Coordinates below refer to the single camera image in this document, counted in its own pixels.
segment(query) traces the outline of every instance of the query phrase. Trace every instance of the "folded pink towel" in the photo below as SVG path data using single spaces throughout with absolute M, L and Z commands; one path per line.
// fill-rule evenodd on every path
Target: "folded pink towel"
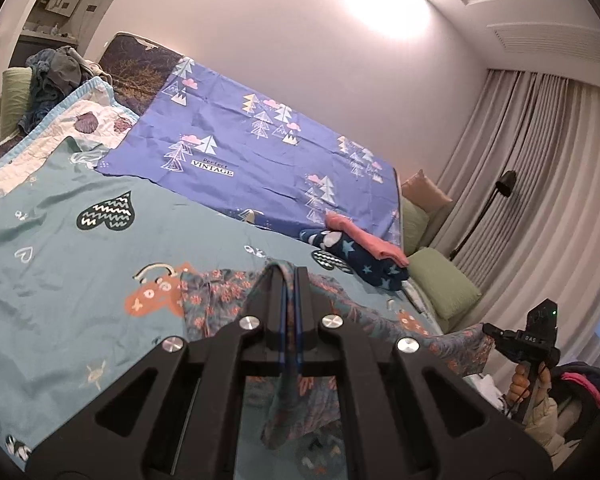
M 409 265 L 407 257 L 398 247 L 381 240 L 377 236 L 370 235 L 342 215 L 327 211 L 325 224 L 332 231 L 346 232 L 346 234 L 369 251 L 376 260 L 391 258 L 398 267 Z
M 596 406 L 600 408 L 600 392 L 598 389 L 589 382 L 589 380 L 582 374 L 575 374 L 573 372 L 565 372 L 560 377 L 563 381 L 572 381 L 573 383 L 584 386 L 587 391 L 596 400 Z

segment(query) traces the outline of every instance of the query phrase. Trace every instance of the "air conditioner vent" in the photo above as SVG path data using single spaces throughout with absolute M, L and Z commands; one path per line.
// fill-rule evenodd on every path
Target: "air conditioner vent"
M 561 54 L 600 63 L 600 30 L 555 23 L 488 25 L 506 52 Z

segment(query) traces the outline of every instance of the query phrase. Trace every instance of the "metal screw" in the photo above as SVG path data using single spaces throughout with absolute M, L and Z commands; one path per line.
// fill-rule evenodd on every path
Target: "metal screw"
M 255 316 L 244 316 L 238 324 L 244 330 L 254 330 L 260 326 L 260 320 Z
M 420 348 L 420 343 L 412 337 L 403 337 L 398 341 L 398 350 L 405 354 L 413 354 L 418 348 Z
M 340 328 L 343 320 L 338 314 L 327 314 L 322 318 L 322 325 L 325 328 Z
M 184 346 L 184 341 L 181 338 L 174 336 L 174 335 L 172 335 L 171 337 L 168 337 L 167 339 L 165 339 L 162 342 L 162 349 L 166 350 L 170 354 L 173 352 L 177 352 L 178 350 L 181 350 L 183 346 Z

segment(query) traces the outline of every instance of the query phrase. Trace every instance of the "navy clothing with stars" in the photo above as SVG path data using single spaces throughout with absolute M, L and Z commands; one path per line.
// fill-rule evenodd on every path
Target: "navy clothing with stars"
M 391 258 L 377 260 L 346 233 L 307 229 L 300 233 L 299 238 L 344 260 L 370 285 L 386 290 L 401 290 L 402 282 L 409 277 L 406 267 L 398 267 Z

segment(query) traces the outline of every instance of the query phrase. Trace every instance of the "black lamp shade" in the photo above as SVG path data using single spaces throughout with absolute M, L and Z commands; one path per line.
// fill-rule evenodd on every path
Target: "black lamp shade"
M 513 187 L 516 185 L 517 174 L 513 170 L 506 171 L 496 182 L 498 192 L 506 197 L 511 196 Z

